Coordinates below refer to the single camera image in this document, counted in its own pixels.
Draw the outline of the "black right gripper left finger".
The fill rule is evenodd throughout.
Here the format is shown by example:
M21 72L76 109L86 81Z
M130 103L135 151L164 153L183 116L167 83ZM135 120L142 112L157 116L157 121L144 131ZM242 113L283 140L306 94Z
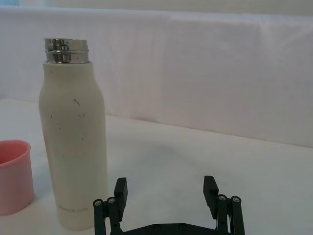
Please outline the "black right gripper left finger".
M96 199L93 202L94 211L94 234L106 235L105 219L110 219L111 235L122 235L120 222L123 218L127 202L128 188L125 177L118 178L115 184L114 196L106 201Z

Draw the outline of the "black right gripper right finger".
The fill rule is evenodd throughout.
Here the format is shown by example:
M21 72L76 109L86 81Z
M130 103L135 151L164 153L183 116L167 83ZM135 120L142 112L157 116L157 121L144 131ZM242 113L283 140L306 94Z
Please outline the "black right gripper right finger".
M243 233L242 200L238 196L227 198L219 193L213 176L205 176L203 194L211 215L216 220L216 235L241 235Z

